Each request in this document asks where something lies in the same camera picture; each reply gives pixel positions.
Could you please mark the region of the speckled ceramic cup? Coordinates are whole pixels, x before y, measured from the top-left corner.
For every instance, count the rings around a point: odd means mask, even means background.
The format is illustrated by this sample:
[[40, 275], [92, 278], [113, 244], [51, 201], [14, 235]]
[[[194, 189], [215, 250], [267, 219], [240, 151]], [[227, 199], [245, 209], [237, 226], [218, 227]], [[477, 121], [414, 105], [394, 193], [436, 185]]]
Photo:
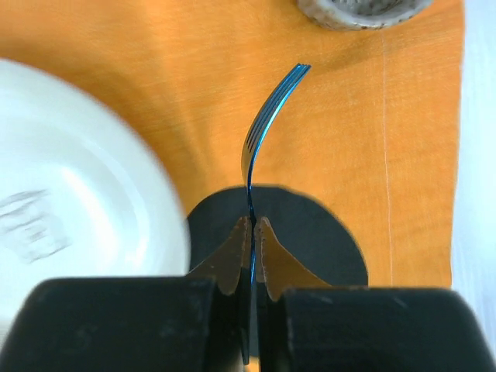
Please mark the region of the speckled ceramic cup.
[[384, 29], [412, 19], [430, 0], [298, 0], [297, 7], [322, 28]]

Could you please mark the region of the blue fork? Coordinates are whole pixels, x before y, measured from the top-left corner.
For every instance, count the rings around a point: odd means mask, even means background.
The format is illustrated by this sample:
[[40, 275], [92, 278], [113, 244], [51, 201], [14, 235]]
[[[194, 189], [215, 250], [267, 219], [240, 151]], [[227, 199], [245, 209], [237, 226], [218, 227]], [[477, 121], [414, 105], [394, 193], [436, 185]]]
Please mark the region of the blue fork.
[[[282, 79], [278, 86], [272, 91], [269, 98], [264, 102], [260, 111], [257, 113], [256, 118], [246, 134], [246, 138], [243, 143], [243, 150], [241, 156], [241, 171], [243, 175], [243, 180], [246, 186], [246, 200], [247, 208], [250, 217], [250, 229], [253, 233], [257, 217], [253, 207], [253, 196], [252, 196], [252, 178], [253, 169], [256, 162], [257, 155], [259, 153], [260, 147], [264, 141], [267, 132], [272, 125], [273, 121], [277, 117], [279, 111], [284, 106], [285, 102], [288, 100], [290, 95], [296, 89], [301, 80], [305, 77], [308, 71], [311, 69], [309, 64], [296, 64], [290, 72]], [[250, 281], [247, 294], [248, 310], [245, 315], [245, 319], [242, 324], [242, 356], [243, 363], [247, 365], [250, 362], [250, 310], [251, 310], [251, 293], [253, 289], [253, 283], [255, 278], [255, 268], [256, 268], [256, 253], [255, 253], [255, 238], [252, 236], [250, 238], [250, 255], [249, 255], [249, 270], [250, 270]]]

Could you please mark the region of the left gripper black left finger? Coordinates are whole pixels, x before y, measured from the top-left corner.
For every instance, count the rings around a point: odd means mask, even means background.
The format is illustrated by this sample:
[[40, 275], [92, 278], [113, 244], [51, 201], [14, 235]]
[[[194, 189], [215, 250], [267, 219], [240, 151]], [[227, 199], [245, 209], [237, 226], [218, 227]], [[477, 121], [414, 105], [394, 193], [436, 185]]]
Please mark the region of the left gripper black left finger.
[[250, 359], [252, 225], [183, 277], [38, 284], [1, 351], [3, 371], [241, 371]]

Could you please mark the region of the orange cartoon mouse placemat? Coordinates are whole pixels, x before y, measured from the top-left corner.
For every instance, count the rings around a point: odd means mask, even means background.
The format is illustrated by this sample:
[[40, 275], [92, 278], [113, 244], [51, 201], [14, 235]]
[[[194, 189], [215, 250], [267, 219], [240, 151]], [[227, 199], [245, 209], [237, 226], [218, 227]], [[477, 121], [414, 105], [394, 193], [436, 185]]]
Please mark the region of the orange cartoon mouse placemat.
[[250, 219], [246, 134], [309, 64], [254, 164], [257, 222], [329, 285], [437, 287], [451, 279], [462, 25], [459, 1], [362, 30], [322, 28], [296, 1], [3, 1], [1, 62], [91, 96], [172, 180], [187, 272], [114, 277], [183, 277]]

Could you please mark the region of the cream round plate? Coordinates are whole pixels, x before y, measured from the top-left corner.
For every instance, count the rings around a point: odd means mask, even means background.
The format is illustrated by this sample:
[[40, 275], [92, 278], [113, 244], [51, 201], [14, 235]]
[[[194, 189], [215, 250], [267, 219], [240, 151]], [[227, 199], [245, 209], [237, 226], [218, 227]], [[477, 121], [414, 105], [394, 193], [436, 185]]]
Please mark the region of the cream round plate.
[[180, 276], [190, 256], [174, 184], [138, 134], [75, 86], [2, 60], [2, 333], [42, 281]]

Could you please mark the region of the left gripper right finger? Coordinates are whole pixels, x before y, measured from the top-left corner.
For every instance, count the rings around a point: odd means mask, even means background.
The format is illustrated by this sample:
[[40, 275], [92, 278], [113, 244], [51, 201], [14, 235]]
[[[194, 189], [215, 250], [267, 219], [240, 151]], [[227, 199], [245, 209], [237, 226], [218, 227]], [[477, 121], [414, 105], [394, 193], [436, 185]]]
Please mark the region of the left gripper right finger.
[[493, 371], [474, 313], [444, 288], [332, 286], [254, 231], [262, 371]]

